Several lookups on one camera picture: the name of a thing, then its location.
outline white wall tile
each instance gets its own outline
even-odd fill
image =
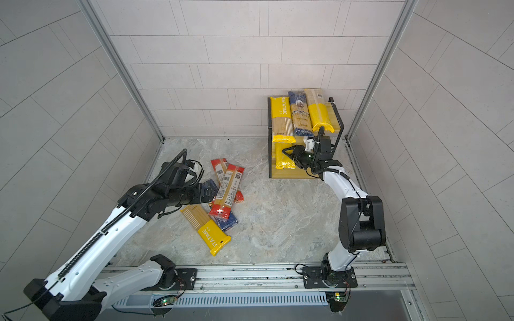
[[[320,88],[324,65],[269,65],[269,88]]]
[[[269,35],[332,36],[339,7],[337,1],[271,1]]]
[[[388,37],[355,37],[349,64],[378,64]]]
[[[407,107],[394,130],[429,185],[457,165],[455,159],[412,107]]]
[[[378,110],[370,125],[370,131],[380,147],[389,166],[393,165],[405,150],[401,140],[389,124],[384,114]]]
[[[414,216],[410,215],[398,223],[398,230],[428,301],[432,303],[455,300]]]
[[[418,65],[424,67],[443,39],[446,31],[413,14],[398,47]]]
[[[176,109],[167,89],[141,89],[140,92],[150,110]]]
[[[134,139],[130,139],[109,172],[109,175],[105,178],[105,185],[112,188],[116,193],[123,194],[125,192],[125,185],[129,181],[130,175],[142,153],[143,150],[139,148]]]
[[[464,244],[464,242],[462,242],[462,239],[459,236],[459,234],[454,235],[450,238],[447,238],[446,240],[436,243],[430,247],[435,258],[441,257],[443,255],[447,255],[447,254],[450,254],[450,253],[453,253],[453,252],[456,252],[458,250],[462,250],[465,248],[466,248],[466,245]]]
[[[195,88],[189,65],[131,65],[143,89]]]
[[[156,110],[162,126],[206,126],[202,110]]]
[[[487,52],[512,22],[513,12],[514,3],[509,0],[440,0],[428,20]]]
[[[514,234],[469,177],[464,177],[437,197],[452,220],[496,295],[514,288]],[[501,244],[489,247],[489,244]]]
[[[59,255],[59,258],[53,265],[52,271],[55,271],[62,264],[71,259],[75,252],[77,252],[80,247],[92,237],[93,233],[97,231],[102,223],[105,222],[116,206],[116,202],[109,199],[102,192],[98,192],[92,199],[92,201],[89,201],[91,205],[62,250],[61,255]]]
[[[188,26],[186,25],[186,21],[184,20],[184,15],[182,14],[182,6],[180,5],[179,0],[170,0],[171,9],[173,10],[173,16],[175,17],[175,22],[177,23],[178,33],[180,35],[189,35]]]
[[[122,110],[125,105],[130,101],[132,96],[128,92],[125,84],[123,83],[120,75],[112,78],[105,86],[105,91],[109,97],[114,101],[119,110]]]
[[[437,82],[399,49],[394,51],[385,74],[416,111],[437,87]]]
[[[52,140],[80,162],[114,117],[111,109],[96,94],[53,135]]]
[[[144,64],[206,64],[203,37],[138,35],[132,43]]]
[[[114,35],[178,35],[168,1],[99,1]]]
[[[454,38],[431,75],[497,133],[514,119],[514,70]]]
[[[284,37],[282,63],[346,64],[354,40],[354,37]]]
[[[223,126],[173,126],[178,137],[222,137]]]
[[[366,89],[375,65],[335,65],[328,85],[331,89]]]
[[[64,125],[108,81],[102,65],[90,54],[36,91],[32,98]]]
[[[434,245],[457,234],[450,219],[412,159],[407,160],[398,169],[394,178],[423,231],[428,245]]]
[[[461,178],[466,176],[466,172],[462,169],[460,165],[455,166],[450,171],[448,171],[444,176],[439,178],[435,183],[430,185],[430,188],[437,196],[442,191],[450,187],[453,183],[457,182]]]
[[[269,35],[269,1],[259,1],[259,35]]]
[[[199,64],[204,88],[260,88],[260,65]]]
[[[265,137],[268,126],[223,126],[225,136],[231,137]]]
[[[514,152],[441,86],[419,115],[481,191],[514,174]]]
[[[389,121],[394,117],[396,111],[403,102],[402,94],[398,89],[396,89],[386,75],[383,75],[382,79],[380,79],[380,83],[378,83],[377,89],[373,94],[373,99]]]
[[[476,265],[473,258],[469,251],[464,249],[440,257],[437,262],[467,320],[508,321],[509,317],[496,297],[497,293],[493,291],[482,273],[483,269],[481,271],[481,267]],[[473,289],[477,288],[484,295],[484,300],[479,305],[473,299]]]
[[[230,109],[226,89],[176,89],[175,92],[182,109]]]
[[[281,37],[206,36],[204,38],[211,64],[280,63]]]
[[[352,2],[343,35],[389,37],[402,6],[400,2]]]
[[[189,35],[259,35],[257,1],[181,1]]]
[[[107,127],[104,135],[117,150],[122,151],[143,118],[141,110],[134,100],[131,100]]]
[[[141,58],[128,35],[112,35],[111,40],[116,47],[121,59],[126,64],[141,64]]]
[[[64,165],[68,166],[72,171],[74,171],[77,166],[79,166],[79,162],[59,145],[57,145],[53,140],[48,140],[43,148],[52,154],[55,158],[63,162]]]
[[[85,57],[100,47],[100,42],[82,12],[59,20],[59,26],[64,30],[80,56]]]
[[[55,210],[52,210],[51,208],[46,209],[46,211],[41,216],[41,219],[45,220],[49,223],[52,223],[53,225],[57,225],[60,228],[63,228],[72,233],[75,230],[75,228],[77,228],[77,225],[79,224],[77,221],[72,220],[71,218],[67,217],[66,215],[62,215],[61,213],[56,212]]]
[[[463,317],[457,301],[432,303],[432,309],[437,317]]]
[[[260,126],[261,111],[254,109],[212,110],[214,126]]]
[[[2,296],[6,309],[29,303],[23,288],[34,278],[46,278],[71,233],[48,222],[39,220],[16,253],[0,272],[0,287],[8,291]],[[19,320],[24,310],[9,314]]]
[[[0,57],[0,98],[12,107],[75,63],[49,27],[3,45]]]
[[[0,118],[0,187],[43,147],[59,127],[32,98]]]
[[[109,78],[112,78],[116,76],[118,71],[114,67],[113,63],[111,62],[111,59],[107,56],[107,53],[105,52],[103,47],[98,48],[97,50],[93,51],[98,61],[102,64],[103,69],[105,69],[105,72],[109,75]]]
[[[63,28],[59,25],[59,22],[54,22],[53,24],[48,25],[52,32],[56,35],[57,39],[61,42],[61,44],[66,48],[66,51],[70,54],[70,56],[75,60],[75,62],[82,59],[82,56],[79,54],[78,50],[75,48],[71,40],[68,38]]]
[[[284,97],[290,89],[236,89],[238,109],[268,109],[268,97]]]
[[[398,212],[402,207],[407,205],[407,202],[381,151],[377,151],[375,156],[371,159],[370,165],[391,213]]]
[[[80,221],[115,161],[116,158],[97,142],[57,194],[50,207],[69,218]]]
[[[71,173],[41,149],[0,191],[0,261],[9,260]]]
[[[17,37],[80,11],[67,0],[7,0],[0,3],[0,19]]]

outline metal frame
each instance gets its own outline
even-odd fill
[[[370,84],[366,89],[366,93],[364,94],[364,98],[362,99],[359,109],[357,110],[357,114],[355,115],[355,118],[350,126],[350,130],[346,135],[348,141],[352,140],[353,136],[355,135],[355,131],[357,130],[357,127],[362,120],[362,116],[364,115],[364,112],[366,111],[366,108],[371,101],[373,93],[378,86],[378,82],[380,81],[380,78],[382,77],[389,61],[391,60],[391,56],[393,55],[396,45],[400,41],[401,35],[403,34],[403,31],[405,30],[405,27],[407,26],[407,23],[409,22],[412,13],[414,12],[416,2],[417,0],[407,0],[401,9],[400,15],[396,20],[395,27],[391,32],[391,36],[389,37],[387,45],[385,46],[386,48],[382,53],[382,57],[380,58],[377,68],[373,73],[373,77],[371,78]]]
[[[132,77],[130,76],[129,71],[125,67],[125,64],[121,61],[120,55],[116,51],[116,48],[114,47],[113,43],[111,42],[111,38],[109,35],[105,32],[104,27],[102,26],[102,23],[100,22],[100,19],[98,19],[98,16],[96,14],[96,11],[94,10],[93,6],[89,2],[89,0],[77,0],[77,3],[84,13],[84,16],[86,17],[87,21],[91,25],[91,28],[93,29],[93,32],[97,36],[98,40],[100,41],[100,44],[105,49],[105,52],[109,56],[110,60],[112,61],[114,67],[118,71],[118,74],[121,77],[121,80],[127,87],[129,93],[134,98],[134,101],[139,106],[141,111],[143,112],[144,117],[150,125],[152,126],[154,132],[157,134],[157,137],[159,137],[160,142],[162,143],[164,141],[164,136],[155,122],[154,118],[152,117],[152,114],[150,113],[150,110],[146,103],[143,100],[143,97],[141,96],[136,84],[134,83],[134,80],[132,80]]]

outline pasta package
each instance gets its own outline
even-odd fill
[[[304,92],[307,97],[307,105],[310,120],[313,124],[313,131],[318,131],[321,126],[324,126],[325,130],[333,133],[334,127],[332,127],[330,119],[328,118],[323,91],[321,89],[308,88],[305,89]]]
[[[223,181],[219,186],[218,194],[214,198],[209,215],[217,216],[222,221],[227,221],[232,210],[235,193],[241,181],[244,167],[228,164]]]
[[[232,239],[223,233],[218,225],[207,215],[205,210],[199,205],[188,205],[180,210],[191,226],[204,240],[210,249],[212,256],[216,254]]]
[[[289,147],[292,147],[292,144],[275,143],[275,158],[277,160],[277,164],[275,165],[276,169],[296,168],[295,161],[284,155],[282,152],[283,149]]]
[[[225,176],[225,172],[227,171],[227,159],[226,158],[219,158],[219,159],[213,159],[211,160],[212,168],[216,172],[216,177],[218,178],[218,184],[221,186],[223,182],[223,176]],[[238,188],[237,192],[235,192],[235,199],[234,203],[241,203],[245,200],[243,197],[243,193],[241,193],[241,190]]]
[[[314,136],[305,94],[303,92],[294,91],[290,91],[288,94],[291,104],[293,133],[296,136]]]
[[[296,143],[295,135],[292,132],[291,107],[289,97],[278,97],[271,99],[271,128],[273,133],[272,142]]]

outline yellow pasta package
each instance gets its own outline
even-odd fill
[[[318,131],[321,126],[324,126],[325,130],[333,133],[334,127],[328,118],[323,91],[321,89],[307,88],[304,92],[307,96],[307,105],[310,121],[313,124],[313,131]]]
[[[275,143],[275,158],[277,160],[277,164],[275,165],[276,169],[296,168],[295,161],[284,155],[282,152],[283,149],[289,147],[292,147],[292,144]]]
[[[292,128],[289,97],[271,98],[271,128],[273,142],[296,143]]]

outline black mounting plate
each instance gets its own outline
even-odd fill
[[[357,287],[357,278],[352,277],[352,275],[355,276],[355,271],[353,268],[349,269],[348,271],[338,273],[341,273],[343,279],[335,287],[329,287],[325,284],[325,282],[323,282],[323,277],[321,275],[321,267],[303,267],[303,286],[306,289],[346,288],[346,282],[348,282],[350,288]]]
[[[180,277],[186,282],[186,290],[193,290],[194,283],[196,281],[196,272],[197,269],[176,269],[177,277]],[[180,283],[175,282],[171,288],[169,288],[167,291],[179,291],[180,290]],[[141,291],[162,291],[158,285],[154,285],[152,287],[144,288]]]

